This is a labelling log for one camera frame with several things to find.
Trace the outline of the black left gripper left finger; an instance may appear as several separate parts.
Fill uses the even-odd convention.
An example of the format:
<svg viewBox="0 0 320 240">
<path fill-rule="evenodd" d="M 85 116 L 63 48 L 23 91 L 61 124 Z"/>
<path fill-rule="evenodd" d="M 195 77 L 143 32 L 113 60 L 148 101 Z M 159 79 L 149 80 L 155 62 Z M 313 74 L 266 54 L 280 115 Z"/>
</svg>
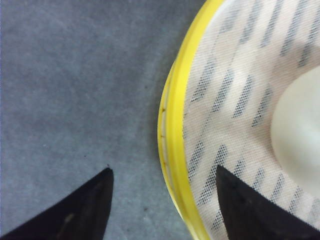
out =
<svg viewBox="0 0 320 240">
<path fill-rule="evenodd" d="M 114 173 L 109 167 L 2 240 L 102 240 L 110 217 Z"/>
</svg>

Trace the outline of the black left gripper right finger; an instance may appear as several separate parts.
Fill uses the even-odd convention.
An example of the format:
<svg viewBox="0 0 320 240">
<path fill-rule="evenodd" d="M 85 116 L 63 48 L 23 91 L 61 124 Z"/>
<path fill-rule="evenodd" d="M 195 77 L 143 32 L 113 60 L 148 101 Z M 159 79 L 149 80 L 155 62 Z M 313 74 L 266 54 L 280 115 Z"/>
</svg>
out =
<svg viewBox="0 0 320 240">
<path fill-rule="evenodd" d="M 223 166 L 216 169 L 220 211 L 230 240 L 318 240 L 320 232 L 272 203 Z"/>
</svg>

